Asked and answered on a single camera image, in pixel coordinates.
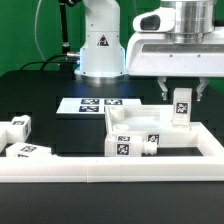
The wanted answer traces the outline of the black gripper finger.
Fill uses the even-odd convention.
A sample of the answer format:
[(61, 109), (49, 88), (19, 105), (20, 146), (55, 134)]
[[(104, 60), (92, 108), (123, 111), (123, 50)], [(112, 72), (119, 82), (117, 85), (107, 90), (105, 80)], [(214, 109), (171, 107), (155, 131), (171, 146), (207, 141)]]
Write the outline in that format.
[(166, 101), (167, 98), (168, 98), (168, 88), (167, 88), (167, 86), (166, 86), (166, 80), (167, 80), (166, 77), (162, 77), (162, 76), (160, 76), (160, 77), (158, 78), (158, 84), (159, 84), (160, 89), (161, 89), (161, 91), (162, 91), (162, 99), (163, 99), (164, 101)]
[(207, 77), (200, 77), (199, 78), (199, 85), (196, 88), (197, 93), (197, 101), (200, 101), (202, 98), (202, 93), (209, 84), (209, 79)]

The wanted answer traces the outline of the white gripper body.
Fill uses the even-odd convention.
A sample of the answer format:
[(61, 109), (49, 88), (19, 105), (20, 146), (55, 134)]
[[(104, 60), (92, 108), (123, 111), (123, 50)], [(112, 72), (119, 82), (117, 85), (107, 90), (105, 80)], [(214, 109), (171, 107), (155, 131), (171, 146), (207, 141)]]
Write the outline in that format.
[(212, 7), (160, 7), (133, 20), (126, 69), (131, 75), (224, 77), (224, 27)]

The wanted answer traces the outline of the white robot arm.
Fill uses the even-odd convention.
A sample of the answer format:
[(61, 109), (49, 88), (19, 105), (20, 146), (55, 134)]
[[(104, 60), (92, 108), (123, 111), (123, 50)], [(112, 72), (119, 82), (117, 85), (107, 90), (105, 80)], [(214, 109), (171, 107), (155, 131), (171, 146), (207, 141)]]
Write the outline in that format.
[(217, 0), (160, 0), (136, 16), (128, 45), (119, 41), (120, 8), (115, 0), (83, 0), (86, 39), (76, 77), (92, 83), (125, 75), (197, 77), (201, 93), (210, 77), (224, 77), (224, 19), (214, 18)]

